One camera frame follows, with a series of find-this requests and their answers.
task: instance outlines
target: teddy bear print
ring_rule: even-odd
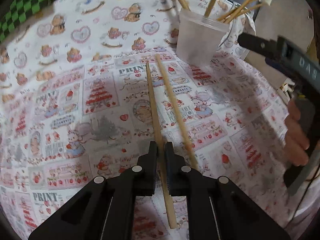
[[[63,16],[57,14],[52,19],[52,29],[50,31],[50,35],[58,35],[65,31],[64,27],[64,18]]]
[[[2,64],[6,64],[9,62],[10,58],[9,58],[9,55],[8,55],[6,48],[2,48],[0,50],[0,56],[1,56],[1,63]]]
[[[146,47],[145,43],[146,41],[143,38],[139,37],[137,40],[133,42],[133,45],[131,48],[132,50],[144,49]]]
[[[26,78],[25,75],[22,73],[17,73],[16,79],[19,86],[22,86],[28,82],[28,78]]]
[[[140,20],[141,7],[138,3],[134,3],[128,9],[129,14],[124,17],[124,20],[127,22],[137,22]]]
[[[67,52],[67,60],[68,62],[76,63],[81,60],[82,56],[80,55],[80,51],[75,48],[71,48],[70,51]]]

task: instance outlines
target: metal screw head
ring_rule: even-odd
[[[183,172],[189,172],[189,171],[191,171],[191,168],[190,168],[189,166],[182,166],[182,167],[181,167],[181,170],[182,170]]]
[[[139,165],[133,166],[133,167],[132,167],[132,171],[134,171],[134,172],[142,171],[142,167],[139,166]]]
[[[104,177],[102,176],[95,177],[93,181],[97,184],[100,184],[104,181]]]
[[[225,176],[221,176],[221,177],[219,178],[219,182],[220,182],[221,184],[227,184],[227,183],[229,182],[229,179],[228,179],[227,177],[225,177]]]

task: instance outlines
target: green checkered fabric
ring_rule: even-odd
[[[55,0],[14,0],[8,12],[0,21],[0,42],[3,42],[20,24],[54,1]]]

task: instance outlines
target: black handle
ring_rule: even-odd
[[[299,120],[299,124],[303,132],[307,135],[308,139],[310,140],[310,146],[306,153],[309,157],[311,157],[314,149],[316,148],[317,142],[320,139],[320,111],[318,111],[313,103],[311,103],[306,98],[298,98],[295,100],[295,104],[301,112],[301,117]],[[284,183],[289,187],[294,187],[290,189],[291,195],[295,194],[298,188],[301,186],[301,183],[307,178],[307,176],[312,171],[314,165],[318,158],[309,159],[309,163],[306,166],[294,166],[291,165],[289,169],[286,170],[284,173]],[[299,181],[296,181],[294,185],[292,185],[298,176],[301,174]]]

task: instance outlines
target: christmas tree print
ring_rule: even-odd
[[[109,144],[110,140],[116,140],[116,136],[119,134],[117,127],[105,116],[98,119],[98,129],[91,132],[95,135],[95,140],[106,141]]]
[[[198,86],[204,86],[216,82],[214,79],[212,81],[212,76],[204,72],[201,68],[197,66],[190,66],[190,69],[192,71],[192,77],[196,80]]]
[[[18,162],[18,166],[20,166],[20,167],[26,167],[27,166],[27,158],[24,155],[20,144],[18,145],[17,150],[16,150],[16,152],[14,154],[14,160],[16,162]]]
[[[25,136],[25,128],[26,128],[26,109],[24,108],[19,116],[19,122],[16,127],[16,136]]]
[[[110,107],[109,100],[111,98],[112,95],[105,88],[105,84],[101,80],[97,80],[93,82],[91,93],[85,104],[91,106],[91,111],[93,112],[95,108],[102,107],[103,105]]]

